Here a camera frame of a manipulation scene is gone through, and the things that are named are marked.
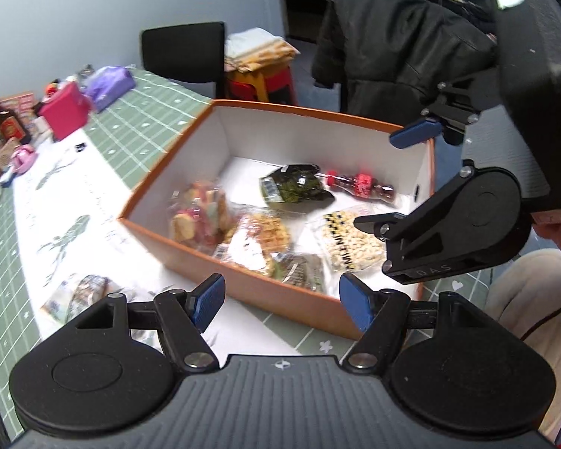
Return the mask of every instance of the brown bottle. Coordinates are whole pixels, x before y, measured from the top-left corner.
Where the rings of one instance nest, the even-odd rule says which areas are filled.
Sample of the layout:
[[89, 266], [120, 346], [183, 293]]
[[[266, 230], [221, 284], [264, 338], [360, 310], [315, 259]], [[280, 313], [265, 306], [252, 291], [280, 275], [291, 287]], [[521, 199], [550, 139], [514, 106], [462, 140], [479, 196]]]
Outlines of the brown bottle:
[[6, 109], [0, 104], [0, 131], [4, 139], [8, 141], [15, 137], [21, 145], [27, 145], [31, 141], [31, 133], [25, 128], [21, 119], [16, 116], [12, 109]]

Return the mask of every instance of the green snack package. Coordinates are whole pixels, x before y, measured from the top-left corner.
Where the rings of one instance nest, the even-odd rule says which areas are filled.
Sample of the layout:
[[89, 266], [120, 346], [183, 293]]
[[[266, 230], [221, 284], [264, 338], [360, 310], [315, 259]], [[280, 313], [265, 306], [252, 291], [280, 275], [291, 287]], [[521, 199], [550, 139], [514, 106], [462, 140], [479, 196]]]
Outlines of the green snack package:
[[334, 196], [324, 189], [316, 177], [317, 165], [285, 165], [260, 179], [260, 190], [264, 200], [296, 204], [303, 201], [324, 201]]

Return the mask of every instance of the folded cloth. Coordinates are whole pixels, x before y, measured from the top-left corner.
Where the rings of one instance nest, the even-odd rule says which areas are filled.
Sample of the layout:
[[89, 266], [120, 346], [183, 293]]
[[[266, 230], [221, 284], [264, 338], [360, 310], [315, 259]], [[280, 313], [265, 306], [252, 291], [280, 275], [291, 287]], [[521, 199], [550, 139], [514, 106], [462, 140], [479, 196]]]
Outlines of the folded cloth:
[[289, 63], [299, 51], [284, 40], [276, 40], [273, 43], [260, 48], [241, 58], [226, 58], [226, 69], [238, 70], [240, 72], [253, 72], [270, 64]]
[[238, 59], [259, 49], [282, 40], [263, 28], [250, 28], [244, 32], [229, 35], [225, 43], [224, 55], [229, 59]]

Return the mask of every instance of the chair backrest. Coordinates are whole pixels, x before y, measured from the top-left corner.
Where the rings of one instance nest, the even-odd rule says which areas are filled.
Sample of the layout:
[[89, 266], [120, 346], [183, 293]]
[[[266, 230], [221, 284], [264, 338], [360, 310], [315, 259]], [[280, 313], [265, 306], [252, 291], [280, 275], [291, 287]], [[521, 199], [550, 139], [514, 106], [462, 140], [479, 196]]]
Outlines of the chair backrest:
[[183, 82], [215, 82], [224, 97], [223, 22], [151, 28], [141, 32], [144, 69]]

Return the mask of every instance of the orange box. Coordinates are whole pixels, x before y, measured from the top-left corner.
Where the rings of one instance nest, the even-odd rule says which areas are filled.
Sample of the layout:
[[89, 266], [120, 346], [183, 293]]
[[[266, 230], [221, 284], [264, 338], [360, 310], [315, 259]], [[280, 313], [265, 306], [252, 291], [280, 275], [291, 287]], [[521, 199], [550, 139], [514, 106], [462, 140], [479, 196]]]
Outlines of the orange box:
[[[397, 150], [388, 136], [397, 125], [321, 110], [252, 101], [213, 101], [177, 139], [138, 185], [120, 222], [162, 264], [196, 284], [219, 272], [231, 297], [330, 333], [360, 335], [341, 306], [335, 280], [323, 294], [286, 285], [223, 264], [168, 238], [166, 213], [172, 191], [196, 180], [220, 181], [231, 202], [264, 206], [258, 178], [277, 166], [315, 163], [322, 171], [346, 174], [360, 170], [393, 185], [399, 209], [409, 213], [434, 188], [434, 143]], [[330, 210], [308, 214], [308, 221], [329, 211], [360, 204], [335, 193]], [[371, 288], [397, 288], [418, 299], [421, 285], [400, 285], [383, 275], [356, 274]]]

